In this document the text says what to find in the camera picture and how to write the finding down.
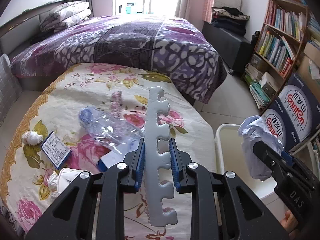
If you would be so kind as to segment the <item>person's hand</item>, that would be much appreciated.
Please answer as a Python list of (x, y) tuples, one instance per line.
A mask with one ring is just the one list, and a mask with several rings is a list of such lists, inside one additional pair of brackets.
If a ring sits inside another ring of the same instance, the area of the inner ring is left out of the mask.
[(280, 221), (280, 224), (289, 233), (289, 237), (295, 239), (296, 235), (299, 233), (299, 230), (297, 229), (298, 221), (290, 210), (285, 212), (284, 218)]

